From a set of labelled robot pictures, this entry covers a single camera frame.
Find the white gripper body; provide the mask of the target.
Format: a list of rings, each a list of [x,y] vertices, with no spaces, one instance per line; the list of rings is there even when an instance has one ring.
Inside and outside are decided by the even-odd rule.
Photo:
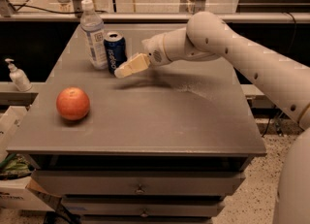
[[[164,66],[171,63],[165,53],[164,38],[165,34],[159,34],[141,42],[143,50],[153,66]]]

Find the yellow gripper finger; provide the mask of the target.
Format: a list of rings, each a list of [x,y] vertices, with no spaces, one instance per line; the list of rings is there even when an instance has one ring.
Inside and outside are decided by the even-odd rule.
[[[119,79],[126,78],[132,74],[146,70],[149,65],[150,61],[146,54],[136,53],[128,61],[122,63],[114,71],[114,75]]]

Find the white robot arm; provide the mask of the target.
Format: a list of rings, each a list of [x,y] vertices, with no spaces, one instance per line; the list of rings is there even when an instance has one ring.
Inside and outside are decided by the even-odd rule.
[[[280,174],[272,224],[310,224],[310,68],[235,33],[210,12],[193,15],[186,26],[142,42],[114,72],[118,78],[177,60],[225,58],[303,133],[290,147]]]

